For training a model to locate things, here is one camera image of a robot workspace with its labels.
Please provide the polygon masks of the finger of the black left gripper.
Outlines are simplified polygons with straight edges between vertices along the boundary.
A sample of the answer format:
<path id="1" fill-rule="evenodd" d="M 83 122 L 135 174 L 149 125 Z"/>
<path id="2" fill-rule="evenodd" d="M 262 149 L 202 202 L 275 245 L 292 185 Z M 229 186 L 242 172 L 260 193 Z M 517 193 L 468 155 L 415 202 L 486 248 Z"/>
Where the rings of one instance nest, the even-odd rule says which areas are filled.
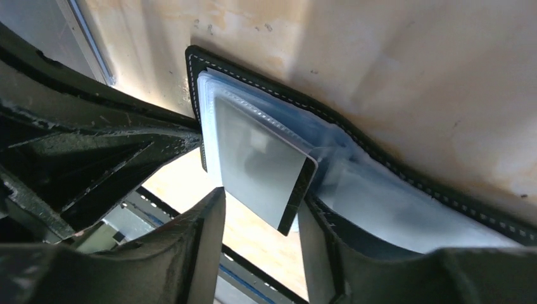
<path id="1" fill-rule="evenodd" d="M 46 57 L 1 26 L 1 240 L 56 243 L 196 148 L 199 123 Z"/>

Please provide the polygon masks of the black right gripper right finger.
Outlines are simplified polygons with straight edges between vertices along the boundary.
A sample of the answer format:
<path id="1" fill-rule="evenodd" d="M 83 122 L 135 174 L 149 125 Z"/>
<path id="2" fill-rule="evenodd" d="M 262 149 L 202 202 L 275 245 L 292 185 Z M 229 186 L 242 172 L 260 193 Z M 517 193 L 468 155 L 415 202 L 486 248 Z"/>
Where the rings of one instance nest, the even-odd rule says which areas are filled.
<path id="1" fill-rule="evenodd" d="M 535 303 L 534 248 L 444 248 L 422 255 L 389 244 L 315 197 L 298 212 L 311 303 Z"/>

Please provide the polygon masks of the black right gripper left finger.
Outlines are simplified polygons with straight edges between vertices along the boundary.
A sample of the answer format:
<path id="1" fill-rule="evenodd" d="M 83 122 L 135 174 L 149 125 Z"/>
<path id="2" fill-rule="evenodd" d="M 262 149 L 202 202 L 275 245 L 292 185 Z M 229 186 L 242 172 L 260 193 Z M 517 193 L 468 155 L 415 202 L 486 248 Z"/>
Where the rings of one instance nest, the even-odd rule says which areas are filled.
<path id="1" fill-rule="evenodd" d="M 212 303 L 225 222 L 215 188 L 187 212 L 114 250 L 1 246 L 2 303 Z"/>

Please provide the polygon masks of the black leather card holder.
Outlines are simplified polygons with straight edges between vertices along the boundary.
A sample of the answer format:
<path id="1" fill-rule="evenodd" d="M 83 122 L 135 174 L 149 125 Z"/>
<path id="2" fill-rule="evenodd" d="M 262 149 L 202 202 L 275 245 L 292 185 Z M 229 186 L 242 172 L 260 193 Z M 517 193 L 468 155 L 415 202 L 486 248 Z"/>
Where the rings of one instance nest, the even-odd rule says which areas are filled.
<path id="1" fill-rule="evenodd" d="M 203 132 L 203 166 L 223 186 L 214 102 L 240 99 L 294 132 L 319 167 L 311 194 L 332 212 L 399 248 L 536 245 L 536 226 L 448 190 L 398 164 L 347 119 L 316 100 L 199 46 L 185 52 L 194 112 Z"/>

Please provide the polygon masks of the black VIP card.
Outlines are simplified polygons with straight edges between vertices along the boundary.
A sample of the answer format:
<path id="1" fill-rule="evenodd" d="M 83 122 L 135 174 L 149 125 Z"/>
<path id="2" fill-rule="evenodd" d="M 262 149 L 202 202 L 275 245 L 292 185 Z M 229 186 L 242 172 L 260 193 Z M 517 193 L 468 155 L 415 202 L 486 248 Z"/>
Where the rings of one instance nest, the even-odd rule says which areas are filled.
<path id="1" fill-rule="evenodd" d="M 240 99 L 214 102 L 225 189 L 286 236 L 319 167 L 310 148 L 283 124 Z"/>

